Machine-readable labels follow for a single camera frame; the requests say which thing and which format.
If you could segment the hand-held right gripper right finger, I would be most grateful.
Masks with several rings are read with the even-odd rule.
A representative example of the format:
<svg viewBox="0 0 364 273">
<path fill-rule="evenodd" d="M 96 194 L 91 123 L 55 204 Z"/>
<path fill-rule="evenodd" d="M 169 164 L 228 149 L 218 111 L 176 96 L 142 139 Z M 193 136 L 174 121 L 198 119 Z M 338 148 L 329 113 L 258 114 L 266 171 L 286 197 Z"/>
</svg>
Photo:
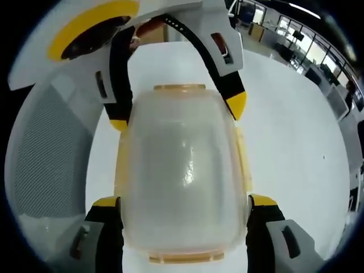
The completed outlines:
<svg viewBox="0 0 364 273">
<path fill-rule="evenodd" d="M 313 238 L 288 220 L 273 199 L 251 194 L 247 220 L 248 272 L 319 272 L 324 260 Z"/>
</svg>

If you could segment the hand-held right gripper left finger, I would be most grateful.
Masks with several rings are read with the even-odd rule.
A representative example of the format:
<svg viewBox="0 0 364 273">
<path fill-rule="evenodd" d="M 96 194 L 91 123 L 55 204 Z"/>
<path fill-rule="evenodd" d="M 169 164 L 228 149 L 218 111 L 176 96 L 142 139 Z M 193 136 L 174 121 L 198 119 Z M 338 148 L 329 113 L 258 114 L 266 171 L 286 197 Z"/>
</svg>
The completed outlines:
<svg viewBox="0 0 364 273">
<path fill-rule="evenodd" d="M 93 203 L 69 249 L 78 272 L 122 272 L 124 238 L 121 198 L 104 197 Z"/>
</svg>

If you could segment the person's left hand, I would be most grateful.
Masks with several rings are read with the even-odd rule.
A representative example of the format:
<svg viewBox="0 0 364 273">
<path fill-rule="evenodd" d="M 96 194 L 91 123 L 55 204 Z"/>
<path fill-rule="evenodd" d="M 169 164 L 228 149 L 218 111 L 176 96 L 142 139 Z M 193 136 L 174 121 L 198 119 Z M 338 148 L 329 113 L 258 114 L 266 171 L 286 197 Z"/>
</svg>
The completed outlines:
<svg viewBox="0 0 364 273">
<path fill-rule="evenodd" d="M 150 19 L 136 26 L 130 42 L 130 49 L 140 45 L 164 42 L 164 23 L 159 19 Z"/>
</svg>

